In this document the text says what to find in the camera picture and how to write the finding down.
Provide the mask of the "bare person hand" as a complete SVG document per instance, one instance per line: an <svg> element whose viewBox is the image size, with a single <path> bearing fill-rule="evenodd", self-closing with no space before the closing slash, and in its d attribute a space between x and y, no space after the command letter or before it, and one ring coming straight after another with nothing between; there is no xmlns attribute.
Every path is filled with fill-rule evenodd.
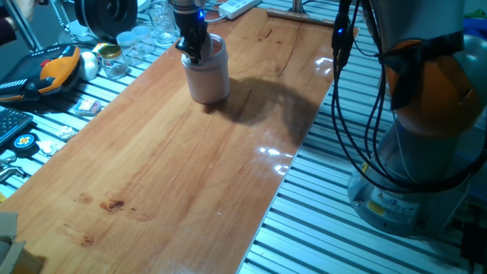
<svg viewBox="0 0 487 274"><path fill-rule="evenodd" d="M16 0L17 6L19 7L24 18L30 22L33 19L34 9L39 3L38 0Z"/></svg>

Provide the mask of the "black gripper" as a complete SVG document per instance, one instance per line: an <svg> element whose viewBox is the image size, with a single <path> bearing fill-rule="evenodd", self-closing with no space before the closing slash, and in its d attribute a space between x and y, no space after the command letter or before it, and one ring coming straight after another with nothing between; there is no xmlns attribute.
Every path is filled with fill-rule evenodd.
<svg viewBox="0 0 487 274"><path fill-rule="evenodd" d="M196 60L196 48L191 42L204 42L199 51L198 64L209 60L209 38L206 37L207 23L204 11L191 11L185 14L177 14L177 25L181 38L175 44L183 55L191 61Z"/></svg>

